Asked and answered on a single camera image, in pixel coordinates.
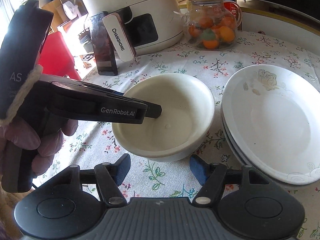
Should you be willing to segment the left hand pink glove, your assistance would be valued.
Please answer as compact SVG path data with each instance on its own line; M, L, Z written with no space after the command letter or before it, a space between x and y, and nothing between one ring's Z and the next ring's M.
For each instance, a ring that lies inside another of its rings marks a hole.
M25 150L37 150L33 159L33 172L39 176L52 165L54 155L61 150L63 136L72 136L78 128L78 121L68 119L58 132L40 138L36 131L23 119L16 118L1 127L1 171L4 170L5 147L8 142Z

